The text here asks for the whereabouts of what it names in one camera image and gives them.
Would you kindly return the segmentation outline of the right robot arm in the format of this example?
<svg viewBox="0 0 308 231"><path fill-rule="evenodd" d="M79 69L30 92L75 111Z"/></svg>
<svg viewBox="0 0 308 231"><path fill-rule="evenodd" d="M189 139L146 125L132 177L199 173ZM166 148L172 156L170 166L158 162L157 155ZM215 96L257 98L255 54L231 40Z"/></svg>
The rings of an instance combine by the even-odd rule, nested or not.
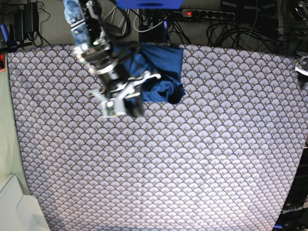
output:
<svg viewBox="0 0 308 231"><path fill-rule="evenodd" d="M132 77L124 66L139 52L140 45L132 41L118 53L114 51L116 41L131 32L128 15L122 11L127 22L127 29L122 35L120 29L106 23L101 14L101 5L96 0L64 1L65 19L75 42L74 53L104 85L103 90L91 90L89 98L100 102L104 117L142 116L141 86L146 75Z"/></svg>

